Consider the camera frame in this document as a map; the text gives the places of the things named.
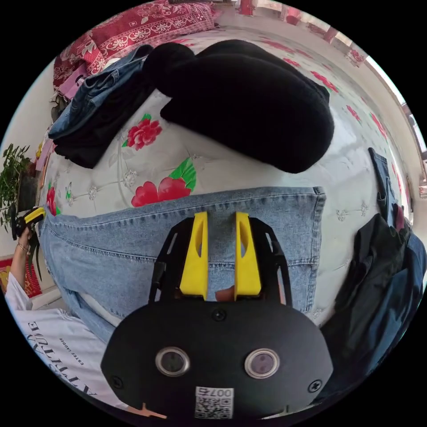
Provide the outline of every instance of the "person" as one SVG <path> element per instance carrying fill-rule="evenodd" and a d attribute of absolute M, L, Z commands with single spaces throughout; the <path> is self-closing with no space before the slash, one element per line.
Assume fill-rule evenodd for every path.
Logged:
<path fill-rule="evenodd" d="M 106 344 L 76 316 L 63 309 L 32 310 L 32 302 L 24 292 L 27 262 L 28 228 L 22 233 L 13 255 L 5 298 L 9 308 L 32 349 L 62 380 L 104 403 L 144 416 L 166 418 L 121 402 L 101 372 Z M 234 297 L 233 287 L 216 293 L 218 301 Z"/>

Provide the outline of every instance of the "red floral pattern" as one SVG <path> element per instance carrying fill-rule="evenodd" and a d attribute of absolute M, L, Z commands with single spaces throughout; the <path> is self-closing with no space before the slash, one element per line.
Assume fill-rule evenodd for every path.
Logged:
<path fill-rule="evenodd" d="M 112 16 L 85 32 L 55 59 L 57 89 L 82 64 L 97 74 L 112 58 L 123 58 L 143 44 L 153 47 L 177 37 L 214 28 L 212 3 L 169 4 L 157 0 Z"/>
<path fill-rule="evenodd" d="M 320 36 L 324 36 L 326 34 L 326 31 L 318 27 L 317 25 L 314 25 L 312 23 L 307 24 L 307 28 L 314 34 L 318 34 Z"/>
<path fill-rule="evenodd" d="M 284 50 L 285 52 L 289 52 L 289 53 L 295 53 L 295 51 L 287 46 L 285 46 L 284 44 L 278 43 L 276 41 L 271 41 L 271 40 L 262 40 L 262 43 L 266 43 L 269 46 L 276 48 L 276 49 L 280 49 L 280 50 Z"/>
<path fill-rule="evenodd" d="M 360 123 L 360 117 L 349 105 L 347 105 L 347 110 L 350 111 L 351 115 Z"/>
<path fill-rule="evenodd" d="M 162 128 L 159 126 L 158 120 L 141 120 L 136 126 L 133 126 L 129 130 L 127 146 L 135 146 L 136 150 L 140 150 L 144 145 L 152 144 L 161 131 Z"/>
<path fill-rule="evenodd" d="M 395 165 L 392 163 L 391 168 L 393 169 L 393 173 L 395 174 L 395 177 L 397 178 L 397 183 L 399 185 L 399 193 L 400 197 L 402 197 L 402 183 L 400 182 L 399 174 L 396 172 Z"/>
<path fill-rule="evenodd" d="M 143 186 L 136 189 L 131 203 L 137 208 L 159 201 L 180 199 L 189 196 L 190 193 L 191 190 L 185 187 L 185 181 L 182 178 L 166 177 L 162 179 L 158 189 L 151 181 L 146 181 Z"/>
<path fill-rule="evenodd" d="M 56 216 L 56 202 L 55 202 L 55 187 L 50 187 L 46 195 L 46 204 L 50 210 L 50 213 Z"/>
<path fill-rule="evenodd" d="M 332 84 L 325 76 L 322 76 L 321 74 L 317 73 L 316 71 L 312 71 L 311 74 L 314 77 L 316 77 L 316 79 L 319 79 L 327 88 L 338 93 L 338 89 L 335 87 L 335 85 Z"/>
<path fill-rule="evenodd" d="M 381 132 L 382 136 L 387 140 L 387 134 L 386 134 L 386 131 L 383 128 L 383 125 L 379 122 L 379 120 L 377 119 L 377 117 L 375 116 L 374 113 L 371 113 L 371 117 L 372 117 L 372 120 L 377 125 L 378 130 Z"/>
<path fill-rule="evenodd" d="M 291 60 L 291 59 L 289 59 L 289 58 L 283 58 L 283 60 L 284 60 L 285 62 L 287 62 L 288 64 L 293 65 L 294 67 L 301 67 L 301 65 L 300 65 L 297 61 L 292 61 L 292 60 Z"/>
<path fill-rule="evenodd" d="M 356 49 L 351 49 L 350 50 L 350 54 L 353 55 L 353 58 L 357 61 L 357 62 L 363 62 L 365 60 L 365 58 L 363 56 L 361 56 L 359 54 L 359 52 Z"/>
<path fill-rule="evenodd" d="M 309 55 L 307 52 L 304 52 L 304 51 L 303 51 L 303 50 L 301 50 L 301 49 L 296 49 L 296 51 L 297 51 L 298 53 L 300 53 L 301 55 L 306 56 L 307 58 L 314 59 L 311 55 Z"/>
<path fill-rule="evenodd" d="M 191 39 L 176 39 L 176 40 L 172 40 L 172 43 L 185 43 L 186 41 L 189 41 Z"/>

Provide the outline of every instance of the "camera lens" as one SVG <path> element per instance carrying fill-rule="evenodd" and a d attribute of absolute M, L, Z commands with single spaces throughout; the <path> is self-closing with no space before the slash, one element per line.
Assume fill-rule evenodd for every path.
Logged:
<path fill-rule="evenodd" d="M 188 355 L 177 347 L 166 347 L 156 355 L 157 369 L 168 377 L 178 377 L 188 371 L 190 360 Z"/>
<path fill-rule="evenodd" d="M 245 360 L 246 373 L 255 379 L 271 377 L 278 368 L 279 356 L 268 348 L 253 351 Z"/>

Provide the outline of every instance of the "screw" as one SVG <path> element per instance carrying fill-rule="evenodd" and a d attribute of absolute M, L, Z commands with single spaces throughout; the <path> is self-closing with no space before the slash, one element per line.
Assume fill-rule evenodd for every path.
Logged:
<path fill-rule="evenodd" d="M 222 308 L 216 308 L 212 313 L 212 319 L 216 322 L 222 322 L 227 317 L 227 313 Z"/>
<path fill-rule="evenodd" d="M 315 381 L 313 381 L 309 386 L 308 386 L 308 392 L 309 393 L 315 393 L 317 392 L 320 387 L 322 386 L 322 380 L 317 379 Z"/>
<path fill-rule="evenodd" d="M 117 389 L 123 388 L 123 381 L 119 377 L 116 377 L 114 375 L 111 379 L 112 379 L 112 383 L 113 383 L 114 388 L 117 388 Z"/>

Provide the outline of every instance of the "rug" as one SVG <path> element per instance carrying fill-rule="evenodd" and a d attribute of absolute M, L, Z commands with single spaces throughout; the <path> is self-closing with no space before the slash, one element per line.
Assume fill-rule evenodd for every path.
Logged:
<path fill-rule="evenodd" d="M 3 292 L 3 295 L 6 293 L 6 289 L 8 286 L 8 277 L 9 277 L 9 271 L 10 271 L 11 265 L 12 265 L 12 258 L 0 261 L 0 281 L 1 281 L 1 290 Z M 31 267 L 29 267 L 28 263 L 25 269 L 24 291 L 29 298 L 32 298 L 41 294 L 41 289 L 40 289 L 39 281 L 37 280 L 34 266 L 31 265 Z"/>

